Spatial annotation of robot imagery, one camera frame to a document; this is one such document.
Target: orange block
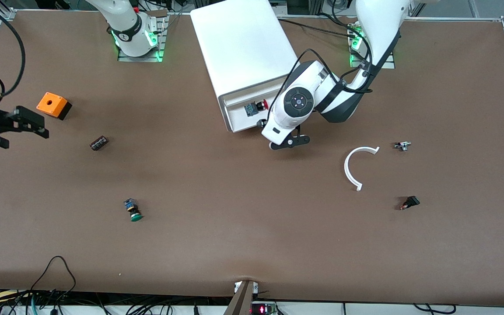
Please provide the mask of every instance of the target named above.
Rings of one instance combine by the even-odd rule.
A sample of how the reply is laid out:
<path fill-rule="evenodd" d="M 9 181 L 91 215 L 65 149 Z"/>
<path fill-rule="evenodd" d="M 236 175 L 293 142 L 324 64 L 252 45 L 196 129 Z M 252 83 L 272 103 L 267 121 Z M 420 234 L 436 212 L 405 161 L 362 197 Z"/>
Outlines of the orange block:
<path fill-rule="evenodd" d="M 64 120 L 71 109 L 71 103 L 62 96 L 46 92 L 36 109 L 48 116 Z"/>

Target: white curved plastic part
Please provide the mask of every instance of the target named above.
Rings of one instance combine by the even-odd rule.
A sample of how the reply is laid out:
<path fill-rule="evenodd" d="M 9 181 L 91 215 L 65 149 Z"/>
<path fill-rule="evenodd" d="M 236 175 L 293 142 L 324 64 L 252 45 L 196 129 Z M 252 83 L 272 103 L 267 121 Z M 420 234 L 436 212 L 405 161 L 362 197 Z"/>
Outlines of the white curved plastic part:
<path fill-rule="evenodd" d="M 369 152 L 369 153 L 372 153 L 372 154 L 376 154 L 376 152 L 378 152 L 378 150 L 380 149 L 380 147 L 376 147 L 376 149 L 372 149 L 372 147 L 368 147 L 368 146 L 362 146 L 362 147 L 358 147 L 356 149 L 354 149 L 353 151 L 351 151 L 347 157 L 346 157 L 346 162 L 343 164 L 343 169 L 346 171 L 346 176 L 347 176 L 347 179 L 350 180 L 350 182 L 352 184 L 354 184 L 355 186 L 357 186 L 357 191 L 360 191 L 360 189 L 363 187 L 363 184 L 361 184 L 360 182 L 358 182 L 356 179 L 354 179 L 354 177 L 351 175 L 351 172 L 350 172 L 350 166 L 349 166 L 349 163 L 350 163 L 350 158 L 351 156 L 355 153 L 355 152 L 359 152 L 359 151 L 363 151 L 363 152 Z"/>

